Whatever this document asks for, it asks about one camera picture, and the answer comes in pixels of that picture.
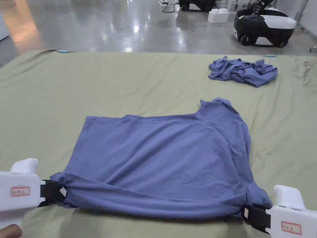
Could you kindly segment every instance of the white foam block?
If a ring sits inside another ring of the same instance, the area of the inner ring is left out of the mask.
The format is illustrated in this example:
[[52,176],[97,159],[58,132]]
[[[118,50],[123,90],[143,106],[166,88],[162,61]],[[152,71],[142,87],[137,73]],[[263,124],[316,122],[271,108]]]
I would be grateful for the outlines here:
[[4,22],[3,16],[0,14],[0,40],[10,35],[7,25]]
[[208,15],[208,22],[210,23],[223,23],[227,22],[229,18],[229,12],[225,8],[212,9]]

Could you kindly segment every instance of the cable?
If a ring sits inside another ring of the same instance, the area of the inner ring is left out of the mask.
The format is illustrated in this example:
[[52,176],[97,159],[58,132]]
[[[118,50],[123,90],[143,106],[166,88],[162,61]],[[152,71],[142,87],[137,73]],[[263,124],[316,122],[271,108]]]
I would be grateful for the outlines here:
[[162,10],[162,12],[165,12],[165,13],[175,12],[175,5],[178,5],[178,4],[179,4],[179,3],[174,3],[174,4],[173,4],[174,11],[165,11],[165,9],[168,8],[168,4],[167,4],[166,7]]

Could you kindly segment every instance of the polished concrete floor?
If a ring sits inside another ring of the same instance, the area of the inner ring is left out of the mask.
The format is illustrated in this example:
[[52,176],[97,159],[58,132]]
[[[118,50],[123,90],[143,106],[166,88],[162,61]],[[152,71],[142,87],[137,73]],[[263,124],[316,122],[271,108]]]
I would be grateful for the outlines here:
[[156,0],[0,0],[11,37],[0,67],[30,50],[315,55],[317,39],[298,27],[284,48],[242,46],[233,18],[210,24],[201,12],[163,13]]

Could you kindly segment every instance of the crumpled blue cloth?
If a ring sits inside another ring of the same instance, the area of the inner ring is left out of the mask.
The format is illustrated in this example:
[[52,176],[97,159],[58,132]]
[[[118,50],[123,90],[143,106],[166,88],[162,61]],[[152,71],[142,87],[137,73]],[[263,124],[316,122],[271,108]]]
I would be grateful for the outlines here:
[[238,83],[248,83],[256,87],[276,79],[277,68],[265,64],[264,60],[255,63],[242,61],[241,59],[227,60],[227,57],[215,60],[209,65],[212,70],[208,76],[211,79],[227,81],[233,80]]
[[88,116],[64,172],[66,207],[159,218],[239,215],[271,204],[249,166],[246,123],[225,99],[194,114]]

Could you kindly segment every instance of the red-bordered label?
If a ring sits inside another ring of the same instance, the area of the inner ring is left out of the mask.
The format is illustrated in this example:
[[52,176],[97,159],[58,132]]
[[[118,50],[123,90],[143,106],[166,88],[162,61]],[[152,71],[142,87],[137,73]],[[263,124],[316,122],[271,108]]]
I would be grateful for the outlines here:
[[11,188],[11,196],[27,196],[30,195],[30,187],[15,187]]
[[295,224],[295,223],[283,221],[281,223],[281,227],[282,227],[283,231],[297,234],[297,235],[301,235],[301,225],[300,224]]

